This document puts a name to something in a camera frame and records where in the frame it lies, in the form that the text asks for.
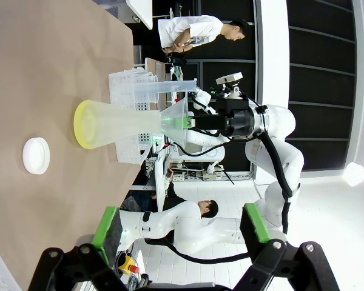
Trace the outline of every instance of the black cable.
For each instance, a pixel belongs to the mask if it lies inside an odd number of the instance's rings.
[[[132,253],[132,251],[133,251],[133,245],[134,245],[135,243],[133,242],[132,243],[132,248],[131,248],[131,250],[128,252],[128,253]]]
[[[281,224],[283,226],[283,233],[287,235],[287,231],[289,229],[289,210],[290,210],[291,202],[285,202],[283,205],[283,209],[281,211]]]
[[[232,141],[233,142],[249,142],[249,141],[253,141],[254,139],[256,139],[256,137],[253,137],[253,138],[245,138],[245,139],[235,139],[235,138],[232,138]]]
[[[220,133],[217,132],[217,133],[210,133],[210,132],[205,132],[203,130],[200,130],[200,129],[191,129],[195,132],[199,132],[199,133],[202,133],[203,135],[209,135],[209,136],[214,136],[215,138],[219,137],[220,136]]]
[[[182,258],[184,258],[184,259],[186,259],[186,260],[188,260],[190,262],[198,263],[198,264],[211,265],[211,264],[229,263],[229,262],[238,261],[239,259],[249,258],[248,253],[239,253],[238,255],[227,256],[227,257],[224,257],[224,258],[198,259],[198,258],[194,258],[192,256],[185,255],[183,253],[180,253],[179,251],[177,251],[177,249],[166,238],[163,238],[162,242],[164,243],[165,246],[167,246],[169,249],[171,249],[178,256],[180,256],[180,257],[182,257]]]
[[[225,170],[223,170],[225,176],[227,176],[227,178],[230,180],[230,182],[232,182],[232,184],[234,185],[235,183],[232,181],[231,176],[229,176],[229,174],[227,172],[225,172]]]
[[[182,151],[185,155],[187,155],[187,156],[202,156],[202,155],[205,155],[206,153],[209,153],[210,151],[212,151],[212,150],[214,150],[214,149],[217,149],[217,148],[222,147],[222,146],[226,146],[226,145],[227,145],[227,144],[229,144],[230,142],[232,142],[232,141],[224,142],[223,144],[218,144],[218,145],[216,145],[216,146],[214,146],[214,147],[211,147],[209,150],[206,150],[206,151],[205,151],[205,152],[203,152],[203,153],[196,153],[196,154],[188,153],[187,151],[185,151],[185,150],[182,148],[182,146],[180,146],[180,145],[179,145],[179,144],[177,144],[176,142],[174,142],[174,144],[176,144],[177,146],[179,146],[179,147],[180,147],[180,149],[181,149],[181,151]]]
[[[275,148],[275,145],[272,142],[271,138],[268,136],[267,132],[262,132],[260,135],[257,136],[257,138],[262,141],[262,143],[265,145],[267,149],[267,152],[272,160],[272,165],[274,166],[275,175],[277,177],[279,185],[282,188],[283,192],[285,193],[284,199],[287,201],[286,198],[292,197],[292,191],[290,189],[289,184],[287,184],[285,173],[283,172],[283,167],[281,166],[281,161],[278,151]]]
[[[272,165],[274,166],[275,175],[279,182],[279,185],[282,189],[282,195],[285,199],[285,204],[283,205],[283,209],[281,212],[281,224],[283,226],[283,233],[287,234],[288,231],[288,213],[290,209],[290,202],[288,202],[288,198],[292,197],[292,191],[290,189],[289,184],[287,183],[285,173],[283,172],[283,167],[281,166],[280,157],[277,149],[275,148],[274,143],[271,138],[268,136],[267,131],[264,131],[260,135],[257,136],[258,139],[262,141],[265,145],[267,152],[272,160]]]

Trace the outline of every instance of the man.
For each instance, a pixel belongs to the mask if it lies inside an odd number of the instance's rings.
[[[170,169],[170,181],[174,172]],[[163,211],[171,209],[186,200],[179,197],[174,190],[173,182],[170,182],[167,190],[167,196],[164,200]],[[218,205],[214,200],[204,200],[198,202],[198,207],[201,211],[201,217],[213,218],[218,213]],[[157,194],[155,191],[130,191],[120,209],[130,210],[134,212],[157,212]]]
[[[184,53],[213,41],[218,35],[236,41],[248,38],[251,27],[244,19],[224,24],[214,16],[183,16],[159,19],[153,29],[142,24],[127,24],[133,32],[133,44],[143,45],[144,55],[164,61],[164,53]]]
[[[225,24],[209,15],[159,19],[158,29],[161,47],[165,53],[187,52],[213,41],[218,35],[236,41],[250,34],[250,26],[244,19]]]

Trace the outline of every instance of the plastic beaker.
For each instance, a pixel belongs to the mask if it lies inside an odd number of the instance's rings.
[[[185,122],[187,118],[187,98],[171,105],[161,112],[161,131],[164,135],[184,147],[186,143]]]
[[[159,133],[160,111],[137,111],[85,100],[75,110],[74,134],[85,149],[111,144],[139,133]]]
[[[136,83],[133,85],[135,94],[143,93],[169,93],[169,92],[194,92],[197,81],[166,81],[155,83]]]

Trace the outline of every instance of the black hair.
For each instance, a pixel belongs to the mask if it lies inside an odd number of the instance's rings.
[[[211,200],[211,203],[207,206],[209,209],[209,212],[206,212],[204,214],[202,214],[202,217],[206,217],[206,218],[213,218],[217,215],[218,213],[218,205],[217,202],[214,200]]]
[[[231,23],[229,23],[229,25],[239,26],[240,32],[242,34],[244,34],[245,38],[248,38],[249,35],[251,34],[251,26],[248,24],[247,20],[245,20],[245,19],[240,18],[237,20],[233,20]]]

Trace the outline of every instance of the white shirt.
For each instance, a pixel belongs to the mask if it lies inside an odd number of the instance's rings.
[[[187,16],[159,19],[158,28],[162,48],[171,47],[174,40],[186,29],[190,29],[190,40],[184,45],[194,47],[214,39],[220,34],[223,23],[214,16]]]

